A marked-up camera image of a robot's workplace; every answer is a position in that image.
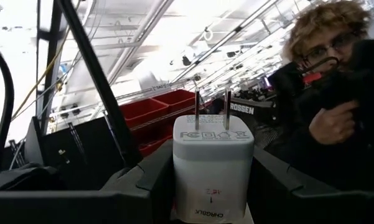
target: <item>metal prong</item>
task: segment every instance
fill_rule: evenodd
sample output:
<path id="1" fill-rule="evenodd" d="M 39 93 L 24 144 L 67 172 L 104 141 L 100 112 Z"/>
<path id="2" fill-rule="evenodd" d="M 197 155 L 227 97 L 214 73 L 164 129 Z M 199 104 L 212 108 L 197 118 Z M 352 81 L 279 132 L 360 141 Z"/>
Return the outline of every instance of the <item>metal prong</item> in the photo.
<path id="1" fill-rule="evenodd" d="M 200 106 L 200 95 L 199 90 L 195 91 L 195 130 L 199 130 L 199 106 Z"/>
<path id="2" fill-rule="evenodd" d="M 225 89 L 224 97 L 224 129 L 230 129 L 230 111 L 231 111 L 231 90 Z"/>

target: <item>yellow cable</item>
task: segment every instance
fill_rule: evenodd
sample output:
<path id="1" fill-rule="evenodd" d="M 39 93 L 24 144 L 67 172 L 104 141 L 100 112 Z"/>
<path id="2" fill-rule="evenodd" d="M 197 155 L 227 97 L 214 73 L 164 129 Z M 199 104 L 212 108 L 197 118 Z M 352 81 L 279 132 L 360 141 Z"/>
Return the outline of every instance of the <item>yellow cable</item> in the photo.
<path id="1" fill-rule="evenodd" d="M 79 8 L 79 5 L 80 5 L 80 1 L 77 2 L 77 5 L 76 5 L 76 10 Z M 32 87 L 32 89 L 30 90 L 30 92 L 28 92 L 28 94 L 26 95 L 24 101 L 21 103 L 21 105 L 18 107 L 18 109 L 16 110 L 16 112 L 14 113 L 14 115 L 12 116 L 11 118 L 11 121 L 13 121 L 15 118 L 17 118 L 17 115 L 18 113 L 21 111 L 22 107 L 25 106 L 27 100 L 29 99 L 29 97 L 31 96 L 31 94 L 33 93 L 33 91 L 35 91 L 35 89 L 37 88 L 37 86 L 40 84 L 40 82 L 42 82 L 42 80 L 47 76 L 47 74 L 49 73 L 50 69 L 54 66 L 55 64 L 55 61 L 56 59 L 60 56 L 61 52 L 62 52 L 62 49 L 63 49 L 63 46 L 65 45 L 65 41 L 69 35 L 69 32 L 70 32 L 70 29 L 68 28 L 66 33 L 65 33 L 65 38 L 59 48 L 59 51 L 55 54 L 54 58 L 51 60 L 51 62 L 49 63 L 49 65 L 47 66 L 47 68 L 45 69 L 43 75 L 38 79 L 38 81 L 36 82 L 36 84 Z"/>

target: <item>curly hair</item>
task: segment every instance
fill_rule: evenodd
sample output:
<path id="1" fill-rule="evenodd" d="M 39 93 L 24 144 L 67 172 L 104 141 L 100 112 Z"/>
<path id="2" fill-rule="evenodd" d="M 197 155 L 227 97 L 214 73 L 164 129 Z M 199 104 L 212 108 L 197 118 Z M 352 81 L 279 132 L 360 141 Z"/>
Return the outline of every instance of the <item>curly hair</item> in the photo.
<path id="1" fill-rule="evenodd" d="M 302 13 L 284 46 L 284 54 L 289 60 L 302 58 L 306 41 L 325 29 L 349 27 L 362 35 L 367 35 L 372 14 L 362 8 L 359 1 L 323 2 Z"/>

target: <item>eyeglasses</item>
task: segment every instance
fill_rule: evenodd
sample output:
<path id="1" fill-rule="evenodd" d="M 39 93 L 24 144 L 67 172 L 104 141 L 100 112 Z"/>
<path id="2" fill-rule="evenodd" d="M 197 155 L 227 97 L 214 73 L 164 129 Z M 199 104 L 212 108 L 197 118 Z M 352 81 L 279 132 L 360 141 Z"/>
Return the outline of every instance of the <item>eyeglasses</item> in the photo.
<path id="1" fill-rule="evenodd" d="M 347 34 L 342 34 L 335 37 L 332 40 L 330 46 L 318 46 L 310 53 L 308 53 L 303 59 L 309 62 L 311 65 L 325 59 L 328 57 L 328 49 L 333 48 L 336 51 L 340 51 L 344 47 L 356 42 L 359 40 L 359 35 L 357 32 L 349 32 Z"/>

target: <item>white lettering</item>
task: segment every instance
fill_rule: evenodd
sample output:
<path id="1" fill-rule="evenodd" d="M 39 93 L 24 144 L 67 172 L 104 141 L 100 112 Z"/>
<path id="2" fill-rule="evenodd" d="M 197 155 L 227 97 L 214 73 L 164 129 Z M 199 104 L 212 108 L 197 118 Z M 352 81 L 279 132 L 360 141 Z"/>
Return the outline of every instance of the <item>white lettering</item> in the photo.
<path id="1" fill-rule="evenodd" d="M 255 113 L 255 108 L 250 107 L 250 106 L 238 105 L 236 103 L 231 103 L 231 110 L 239 111 L 242 113 L 248 113 L 248 114 Z"/>

